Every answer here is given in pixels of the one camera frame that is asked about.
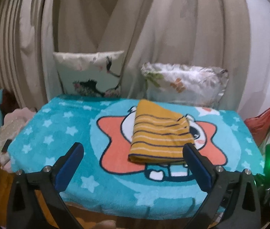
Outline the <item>mustard striped knit sweater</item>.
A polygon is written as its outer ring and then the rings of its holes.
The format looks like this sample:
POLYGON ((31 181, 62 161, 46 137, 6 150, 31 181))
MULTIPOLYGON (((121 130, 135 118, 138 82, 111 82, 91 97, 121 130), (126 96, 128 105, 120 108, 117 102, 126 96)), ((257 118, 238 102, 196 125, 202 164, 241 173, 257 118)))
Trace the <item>mustard striped knit sweater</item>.
POLYGON ((188 119, 148 100, 136 107, 128 158, 134 163, 182 163, 183 147, 194 143, 188 119))

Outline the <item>pile of pastel clothes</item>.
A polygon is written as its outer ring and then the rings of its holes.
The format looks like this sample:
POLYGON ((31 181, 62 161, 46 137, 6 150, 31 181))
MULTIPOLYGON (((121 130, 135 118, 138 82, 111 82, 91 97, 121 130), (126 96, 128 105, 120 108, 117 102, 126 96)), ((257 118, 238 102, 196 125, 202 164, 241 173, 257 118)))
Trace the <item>pile of pastel clothes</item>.
POLYGON ((4 171, 12 173, 8 147, 36 113, 36 108, 20 108, 11 92, 0 89, 0 164, 4 171))

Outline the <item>red plastic bag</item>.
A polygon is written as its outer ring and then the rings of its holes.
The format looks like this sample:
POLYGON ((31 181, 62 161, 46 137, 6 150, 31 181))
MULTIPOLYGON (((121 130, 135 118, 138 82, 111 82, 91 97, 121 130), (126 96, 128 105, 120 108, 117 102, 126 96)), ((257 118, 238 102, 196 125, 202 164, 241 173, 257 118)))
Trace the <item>red plastic bag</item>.
POLYGON ((270 129, 270 107, 256 117, 244 120, 255 143, 260 146, 266 139, 268 130, 270 129))

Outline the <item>turquoise star cartoon blanket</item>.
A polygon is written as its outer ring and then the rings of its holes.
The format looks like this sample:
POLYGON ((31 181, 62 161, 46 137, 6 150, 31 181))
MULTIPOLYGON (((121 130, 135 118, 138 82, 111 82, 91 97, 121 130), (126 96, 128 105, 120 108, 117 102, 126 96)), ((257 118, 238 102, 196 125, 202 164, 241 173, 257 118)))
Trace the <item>turquoise star cartoon blanket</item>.
MULTIPOLYGON (((71 146, 84 157, 61 197, 90 211, 139 219, 192 216, 206 197, 186 164, 135 164, 128 160, 137 100, 62 95, 44 105, 8 148, 13 172, 40 171, 71 146)), ((163 103, 190 120, 195 145, 227 171, 263 171, 264 160, 234 111, 163 103)))

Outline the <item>white floral satin pillow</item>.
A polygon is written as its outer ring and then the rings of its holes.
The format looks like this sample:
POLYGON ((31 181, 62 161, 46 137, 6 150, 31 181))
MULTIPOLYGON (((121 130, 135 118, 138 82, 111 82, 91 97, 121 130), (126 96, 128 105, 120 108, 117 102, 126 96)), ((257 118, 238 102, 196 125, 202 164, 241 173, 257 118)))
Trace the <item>white floral satin pillow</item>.
POLYGON ((216 108, 226 91, 229 73, 220 67, 145 63, 145 97, 151 101, 216 108))

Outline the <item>beige curtain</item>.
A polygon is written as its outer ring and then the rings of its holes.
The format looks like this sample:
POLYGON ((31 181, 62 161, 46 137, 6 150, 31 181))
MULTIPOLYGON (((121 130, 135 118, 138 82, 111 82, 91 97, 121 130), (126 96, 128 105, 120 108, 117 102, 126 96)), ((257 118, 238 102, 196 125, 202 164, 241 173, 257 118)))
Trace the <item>beige curtain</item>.
POLYGON ((270 106, 270 0, 0 0, 0 89, 35 108, 62 94, 55 51, 123 51, 127 98, 143 63, 178 63, 228 70, 222 109, 270 106))

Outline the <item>white crane print pillow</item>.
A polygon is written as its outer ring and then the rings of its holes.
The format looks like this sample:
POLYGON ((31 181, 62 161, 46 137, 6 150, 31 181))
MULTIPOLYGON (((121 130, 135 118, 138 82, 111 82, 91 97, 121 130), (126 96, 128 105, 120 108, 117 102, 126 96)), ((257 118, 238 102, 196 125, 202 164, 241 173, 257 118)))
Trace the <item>white crane print pillow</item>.
POLYGON ((124 51, 54 52, 64 93, 89 97, 120 97, 124 51))

